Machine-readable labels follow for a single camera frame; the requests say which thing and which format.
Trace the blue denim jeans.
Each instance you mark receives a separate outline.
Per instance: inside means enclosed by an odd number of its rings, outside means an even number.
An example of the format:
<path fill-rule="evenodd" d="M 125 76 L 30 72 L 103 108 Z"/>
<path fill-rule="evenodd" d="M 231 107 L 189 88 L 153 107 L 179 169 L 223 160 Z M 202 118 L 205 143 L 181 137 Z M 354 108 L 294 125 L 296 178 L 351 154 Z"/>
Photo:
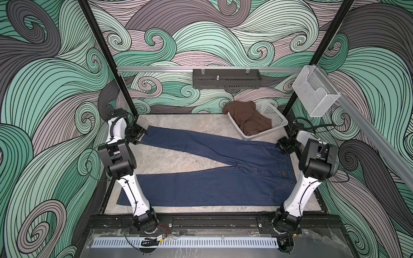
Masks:
<path fill-rule="evenodd" d="M 194 172 L 139 175 L 152 206 L 279 206 L 296 184 L 291 158 L 276 144 L 161 127 L 149 128 L 142 143 L 222 163 Z"/>

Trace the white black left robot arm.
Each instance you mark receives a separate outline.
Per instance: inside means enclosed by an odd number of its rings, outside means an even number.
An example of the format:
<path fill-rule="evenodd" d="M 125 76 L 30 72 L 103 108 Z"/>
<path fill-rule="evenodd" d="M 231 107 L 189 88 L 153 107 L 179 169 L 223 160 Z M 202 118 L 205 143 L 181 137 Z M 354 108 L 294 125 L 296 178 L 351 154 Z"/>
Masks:
<path fill-rule="evenodd" d="M 132 222 L 144 232 L 153 232 L 158 227 L 157 215 L 145 197 L 134 170 L 136 158 L 130 144 L 140 144 L 146 130 L 129 122 L 129 113 L 116 109 L 108 120 L 108 137 L 97 148 L 105 171 L 120 184 L 132 207 Z"/>

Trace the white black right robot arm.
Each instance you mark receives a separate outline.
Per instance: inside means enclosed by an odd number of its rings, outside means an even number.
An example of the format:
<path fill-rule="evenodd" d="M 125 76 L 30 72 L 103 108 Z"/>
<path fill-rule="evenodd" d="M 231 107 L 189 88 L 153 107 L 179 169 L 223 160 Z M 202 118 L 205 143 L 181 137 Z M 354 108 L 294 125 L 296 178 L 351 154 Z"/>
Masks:
<path fill-rule="evenodd" d="M 304 208 L 317 187 L 335 175 L 338 147 L 305 130 L 298 130 L 292 138 L 279 140 L 278 146 L 287 154 L 304 148 L 299 157 L 297 183 L 272 220 L 275 232 L 287 234 L 299 227 Z"/>

